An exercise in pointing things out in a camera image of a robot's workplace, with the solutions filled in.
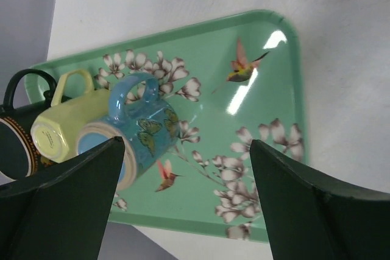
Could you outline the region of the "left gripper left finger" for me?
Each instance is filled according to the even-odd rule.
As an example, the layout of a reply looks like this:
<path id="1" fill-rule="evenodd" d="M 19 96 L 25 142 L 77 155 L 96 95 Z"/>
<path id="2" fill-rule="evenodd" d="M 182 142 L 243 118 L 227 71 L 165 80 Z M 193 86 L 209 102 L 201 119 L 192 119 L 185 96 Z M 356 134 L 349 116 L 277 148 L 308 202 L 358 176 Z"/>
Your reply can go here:
<path id="1" fill-rule="evenodd" d="M 115 136 L 1 185 L 1 259 L 97 259 L 124 151 Z"/>

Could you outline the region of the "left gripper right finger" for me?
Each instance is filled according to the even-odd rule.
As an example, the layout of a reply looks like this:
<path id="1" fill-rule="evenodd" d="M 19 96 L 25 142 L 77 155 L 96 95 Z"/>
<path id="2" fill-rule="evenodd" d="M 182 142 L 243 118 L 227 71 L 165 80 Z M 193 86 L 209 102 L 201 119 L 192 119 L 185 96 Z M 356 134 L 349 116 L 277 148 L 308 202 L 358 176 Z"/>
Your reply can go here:
<path id="1" fill-rule="evenodd" d="M 250 145 L 274 259 L 388 259 L 389 194 L 329 176 L 260 140 Z"/>

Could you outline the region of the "green floral serving tray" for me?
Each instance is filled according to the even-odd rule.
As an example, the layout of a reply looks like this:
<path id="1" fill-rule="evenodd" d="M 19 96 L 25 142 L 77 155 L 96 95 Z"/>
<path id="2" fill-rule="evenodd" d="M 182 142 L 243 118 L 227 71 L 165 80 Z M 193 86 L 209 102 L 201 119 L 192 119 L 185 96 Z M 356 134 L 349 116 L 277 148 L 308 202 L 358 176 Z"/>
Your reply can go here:
<path id="1" fill-rule="evenodd" d="M 305 161 L 299 42 L 281 15 L 254 10 L 36 65 L 54 78 L 86 69 L 96 88 L 147 71 L 178 114 L 177 144 L 113 199 L 110 221 L 266 242 L 249 157 L 253 140 Z"/>

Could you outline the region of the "light green faceted mug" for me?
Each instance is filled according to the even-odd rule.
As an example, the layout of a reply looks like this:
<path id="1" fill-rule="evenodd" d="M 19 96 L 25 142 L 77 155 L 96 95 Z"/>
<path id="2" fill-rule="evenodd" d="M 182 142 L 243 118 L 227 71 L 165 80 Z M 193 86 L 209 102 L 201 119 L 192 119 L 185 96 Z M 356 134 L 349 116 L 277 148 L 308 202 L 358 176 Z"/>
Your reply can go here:
<path id="1" fill-rule="evenodd" d="M 62 102 L 68 78 L 79 74 L 85 91 L 79 97 Z M 62 163 L 77 155 L 77 137 L 89 122 L 108 113 L 110 91 L 94 88 L 93 78 L 85 69 L 76 69 L 60 76 L 51 106 L 39 114 L 31 126 L 30 135 L 37 150 L 46 158 Z"/>

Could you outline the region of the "blue butterfly mug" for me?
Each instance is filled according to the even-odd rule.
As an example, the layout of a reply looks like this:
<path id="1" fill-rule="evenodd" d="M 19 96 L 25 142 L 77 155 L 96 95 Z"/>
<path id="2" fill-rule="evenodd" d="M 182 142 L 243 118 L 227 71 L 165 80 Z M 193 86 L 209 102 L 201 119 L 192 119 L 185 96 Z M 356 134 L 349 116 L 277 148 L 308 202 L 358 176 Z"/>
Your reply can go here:
<path id="1" fill-rule="evenodd" d="M 111 90 L 108 113 L 87 123 L 78 134 L 80 155 L 114 137 L 122 137 L 125 151 L 117 190 L 130 187 L 179 138 L 177 114 L 159 96 L 159 82 L 150 73 L 133 73 Z"/>

